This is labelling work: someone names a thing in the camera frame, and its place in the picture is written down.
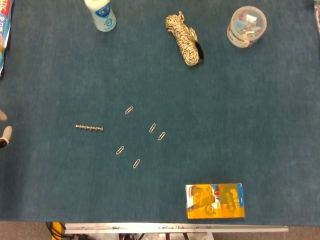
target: floor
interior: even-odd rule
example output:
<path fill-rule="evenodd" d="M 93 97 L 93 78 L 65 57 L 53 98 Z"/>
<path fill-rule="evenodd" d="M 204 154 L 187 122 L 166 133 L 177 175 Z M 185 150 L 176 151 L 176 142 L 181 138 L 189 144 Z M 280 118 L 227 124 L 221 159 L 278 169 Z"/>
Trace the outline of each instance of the floor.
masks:
<path fill-rule="evenodd" d="M 214 233 L 214 240 L 320 240 L 320 227 L 290 227 L 289 232 Z M 0 222 L 0 240 L 50 240 L 42 222 Z"/>

